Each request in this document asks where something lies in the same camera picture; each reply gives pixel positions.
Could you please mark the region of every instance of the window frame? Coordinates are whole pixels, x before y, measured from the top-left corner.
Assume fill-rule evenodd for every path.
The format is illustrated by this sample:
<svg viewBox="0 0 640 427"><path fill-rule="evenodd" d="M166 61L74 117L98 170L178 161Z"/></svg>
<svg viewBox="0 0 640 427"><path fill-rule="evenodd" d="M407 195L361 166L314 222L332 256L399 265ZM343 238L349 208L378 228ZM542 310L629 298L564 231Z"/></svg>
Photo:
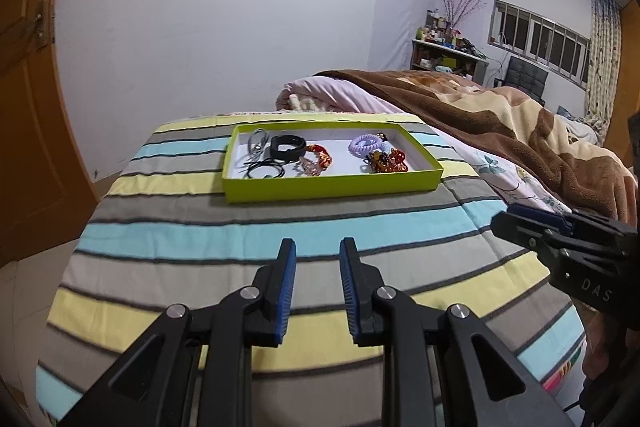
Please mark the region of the window frame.
<svg viewBox="0 0 640 427"><path fill-rule="evenodd" d="M509 39L504 33L507 17L509 15L514 15L516 17L516 23L513 29L513 42L511 44L509 44ZM526 41L524 43L524 49L516 46L516 41L518 40L518 25L522 20L527 21L527 33ZM536 27L539 27L540 30L538 32L538 46L536 48L536 52L533 53L531 49L534 42L534 33ZM545 39L543 38L545 29L548 30L546 32L546 44L544 44ZM557 66L551 61L551 55L553 54L553 44L554 39L556 38L556 34L560 34L562 37L562 49ZM565 70L562 67L562 61L565 58L564 51L566 49L568 40L574 43L574 54L569 64L569 71ZM491 24L489 26L489 36L487 39L487 43L491 46L506 50L511 54L526 58L527 60L531 60L537 64L540 64L543 68L562 76L576 86L580 87L580 89L586 89L586 78L584 78L583 81L583 77L585 77L586 68L588 68L586 59L591 47L591 39L580 35L580 33L567 28L566 26L562 26L556 23L548 17L539 15L532 12L531 10L524 9L505 1L494 0L494 10L492 11L491 15ZM545 46L543 51L544 56L540 55L540 49L542 46ZM573 74L572 71L574 68L574 64L577 65L575 74Z"/></svg>

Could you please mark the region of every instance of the jewelry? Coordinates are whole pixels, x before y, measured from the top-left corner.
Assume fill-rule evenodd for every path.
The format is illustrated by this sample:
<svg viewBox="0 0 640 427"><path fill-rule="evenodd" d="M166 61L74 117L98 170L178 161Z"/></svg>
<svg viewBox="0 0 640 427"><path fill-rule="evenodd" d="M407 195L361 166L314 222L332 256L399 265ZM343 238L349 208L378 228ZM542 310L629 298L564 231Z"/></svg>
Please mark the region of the jewelry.
<svg viewBox="0 0 640 427"><path fill-rule="evenodd" d="M401 150L392 148L390 154L373 151L367 155L364 161L371 165L371 169L377 174L380 172L407 172L409 167L404 163L405 158L406 155Z"/></svg>
<svg viewBox="0 0 640 427"><path fill-rule="evenodd" d="M380 145L382 145L382 138L379 135L363 134L351 140L349 152L357 158L364 158L370 152L379 149Z"/></svg>
<svg viewBox="0 0 640 427"><path fill-rule="evenodd" d="M318 155L316 161L312 161L309 158L301 156L300 167L307 176L319 176L323 171L326 171L331 165L332 158L324 147L321 145L307 145L306 150Z"/></svg>
<svg viewBox="0 0 640 427"><path fill-rule="evenodd" d="M281 145L292 145L292 148L281 150ZM271 146L269 148L269 156L273 160L281 160L286 163L298 161L305 155L306 141L300 136L292 134L283 134L271 138Z"/></svg>
<svg viewBox="0 0 640 427"><path fill-rule="evenodd" d="M246 149L249 155L250 162L256 162L260 160L262 153L267 147L267 142L269 141L269 133L264 129L255 129L251 136L249 137L249 141L246 144Z"/></svg>
<svg viewBox="0 0 640 427"><path fill-rule="evenodd" d="M383 132L379 132L376 134L376 136L379 136L382 140L382 144L380 144L379 149L385 154L391 154L393 146L391 145L391 142L386 139L386 134L384 134Z"/></svg>
<svg viewBox="0 0 640 427"><path fill-rule="evenodd" d="M251 172L254 169L257 169L258 167L273 167L278 171L278 174L276 174L275 176L271 176L270 174L263 176L262 177L263 180L268 178L282 178L284 176L284 167L279 163L271 161L270 158L267 158L266 160L262 160L260 162L251 163L251 165L249 165L249 168L246 170L246 177L252 180L256 180L256 179L259 180L260 178L254 178L251 175Z"/></svg>

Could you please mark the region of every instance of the red bracelet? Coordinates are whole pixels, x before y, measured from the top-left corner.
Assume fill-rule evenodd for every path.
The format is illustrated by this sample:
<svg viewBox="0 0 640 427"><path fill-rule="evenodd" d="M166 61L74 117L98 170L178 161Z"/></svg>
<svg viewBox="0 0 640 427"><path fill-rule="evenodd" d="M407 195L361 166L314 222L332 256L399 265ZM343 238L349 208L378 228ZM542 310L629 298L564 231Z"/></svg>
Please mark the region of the red bracelet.
<svg viewBox="0 0 640 427"><path fill-rule="evenodd" d="M332 158L327 150L321 145L311 144L306 146L306 150L318 155L318 161L313 162L308 158L302 156L300 158L300 166L307 176L319 176L323 171L326 171L331 165Z"/></svg>

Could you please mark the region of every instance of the striped bedsheet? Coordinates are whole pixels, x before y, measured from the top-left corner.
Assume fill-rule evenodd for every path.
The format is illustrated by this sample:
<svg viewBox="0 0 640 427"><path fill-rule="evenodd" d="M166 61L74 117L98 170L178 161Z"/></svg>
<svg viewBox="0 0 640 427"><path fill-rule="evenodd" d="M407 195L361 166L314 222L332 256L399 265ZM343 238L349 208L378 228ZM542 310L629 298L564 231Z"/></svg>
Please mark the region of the striped bedsheet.
<svg viewBox="0 0 640 427"><path fill-rule="evenodd" d="M442 183L412 194L226 204L220 178L233 128L274 120L399 122L442 163ZM219 302L252 281L283 237L298 252L292 314L280 348L253 352L255 426L378 424L382 352L354 346L349 335L337 260L346 236L417 302L467 304L536 378L555 385L579 353L582 325L535 254L492 235L489 222L502 209L493 189L409 114L265 113L163 125L98 205L65 269L36 369L40 407L55 423L165 307Z"/></svg>

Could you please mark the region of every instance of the curtain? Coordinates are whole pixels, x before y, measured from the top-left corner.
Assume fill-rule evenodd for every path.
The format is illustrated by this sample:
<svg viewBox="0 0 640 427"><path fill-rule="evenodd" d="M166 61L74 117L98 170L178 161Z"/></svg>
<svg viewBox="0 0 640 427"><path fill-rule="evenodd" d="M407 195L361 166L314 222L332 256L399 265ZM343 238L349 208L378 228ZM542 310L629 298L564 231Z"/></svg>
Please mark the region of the curtain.
<svg viewBox="0 0 640 427"><path fill-rule="evenodd" d="M614 0L591 0L591 49L584 121L602 146L616 97L620 69L620 10Z"/></svg>

